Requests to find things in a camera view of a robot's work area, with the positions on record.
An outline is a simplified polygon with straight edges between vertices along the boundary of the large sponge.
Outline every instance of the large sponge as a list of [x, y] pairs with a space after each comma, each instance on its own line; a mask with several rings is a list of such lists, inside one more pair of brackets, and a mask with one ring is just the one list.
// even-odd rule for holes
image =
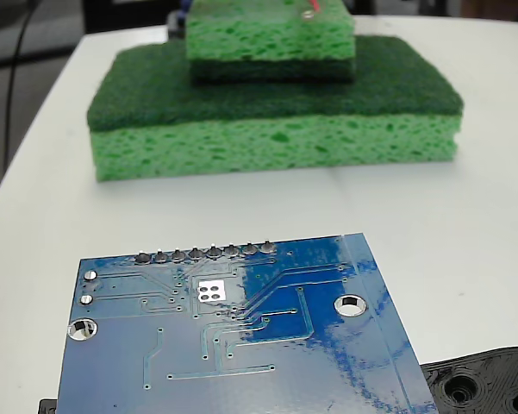
[[354, 85], [196, 87], [183, 42], [120, 53], [88, 113], [97, 178], [450, 160], [459, 95], [399, 39], [357, 46]]
[[341, 0], [310, 9], [309, 0], [195, 0], [186, 26], [193, 78], [351, 80], [352, 17]]

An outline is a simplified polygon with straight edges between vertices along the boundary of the stacked sponges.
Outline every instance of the stacked sponges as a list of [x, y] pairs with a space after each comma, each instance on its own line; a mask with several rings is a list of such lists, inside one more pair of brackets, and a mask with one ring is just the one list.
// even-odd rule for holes
[[[308, 4], [308, 0], [280, 1], [294, 7], [298, 18], [308, 19], [303, 16], [302, 2]], [[219, 34], [221, 42], [225, 35], [237, 37], [225, 54], [214, 42], [199, 47], [206, 40], [197, 41], [193, 30], [216, 30], [212, 23], [207, 26], [205, 6], [216, 4], [212, 10], [219, 11], [219, 4], [233, 3], [241, 4], [241, 21], [260, 15], [260, 10], [249, 13], [246, 9], [245, 4], [252, 2], [200, 0], [191, 12], [196, 15], [189, 21], [186, 42], [169, 41], [119, 54], [88, 114], [99, 180], [452, 159], [462, 101], [438, 71], [405, 42], [358, 36], [353, 83], [341, 82], [342, 77], [334, 73], [342, 72], [331, 65], [337, 61], [339, 68], [350, 64], [352, 69], [353, 58], [333, 55], [323, 66], [321, 52], [317, 47], [308, 51], [306, 44], [299, 56], [315, 61], [312, 72], [311, 66], [297, 64], [296, 54], [286, 53], [290, 49], [248, 59], [240, 54], [245, 46], [241, 37], [245, 36], [236, 30], [235, 22], [234, 32]], [[268, 10], [266, 0], [258, 3]], [[340, 0], [321, 3], [342, 6]], [[228, 15], [228, 20], [237, 21], [235, 16], [235, 12]], [[303, 25], [314, 27], [317, 16]], [[221, 17], [211, 19], [220, 21]], [[289, 32], [283, 36], [291, 38]], [[352, 45], [353, 56], [354, 38], [349, 40], [348, 33], [344, 36], [341, 42]], [[250, 50], [256, 53], [263, 41], [250, 44]], [[280, 72], [281, 65], [265, 56], [287, 58], [292, 69]], [[206, 72], [215, 62], [215, 70]], [[256, 73], [251, 77], [254, 82], [227, 83], [243, 80], [246, 70], [240, 68], [250, 67], [245, 65], [264, 69], [246, 69]], [[199, 80], [208, 83], [197, 83], [192, 75], [198, 73]], [[271, 76], [284, 78], [287, 73], [293, 82], [266, 82]], [[310, 82], [311, 73], [315, 82]], [[322, 76], [336, 81], [319, 82]], [[212, 82], [216, 78], [222, 83]]]

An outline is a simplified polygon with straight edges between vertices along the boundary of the blue circuit board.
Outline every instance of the blue circuit board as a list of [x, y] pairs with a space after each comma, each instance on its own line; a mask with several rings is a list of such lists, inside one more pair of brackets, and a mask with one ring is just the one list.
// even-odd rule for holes
[[362, 235], [81, 260], [58, 414], [437, 412]]

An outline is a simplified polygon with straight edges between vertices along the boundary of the small sponge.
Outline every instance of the small sponge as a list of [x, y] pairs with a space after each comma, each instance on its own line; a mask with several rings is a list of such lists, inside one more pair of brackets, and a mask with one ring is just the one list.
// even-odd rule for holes
[[193, 78], [351, 80], [353, 18], [341, 0], [310, 9], [309, 0], [195, 0], [186, 25]]
[[459, 95], [399, 39], [357, 46], [354, 85], [194, 86], [183, 42], [120, 53], [88, 113], [97, 178], [451, 160]]

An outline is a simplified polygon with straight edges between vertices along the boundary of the floor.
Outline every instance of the floor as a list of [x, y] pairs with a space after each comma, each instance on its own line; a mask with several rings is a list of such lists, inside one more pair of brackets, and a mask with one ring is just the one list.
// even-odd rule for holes
[[[451, 3], [456, 9], [456, 0]], [[378, 0], [380, 15], [416, 15], [418, 0]], [[9, 59], [15, 50], [22, 14], [5, 28], [0, 28], [0, 60]], [[74, 47], [84, 34], [79, 0], [43, 0], [34, 13], [22, 45], [22, 54], [57, 51]], [[21, 144], [55, 79], [61, 73], [68, 55], [25, 63], [18, 67], [11, 111], [11, 135], [8, 160]], [[0, 68], [0, 180], [3, 177], [4, 125], [9, 67]]]

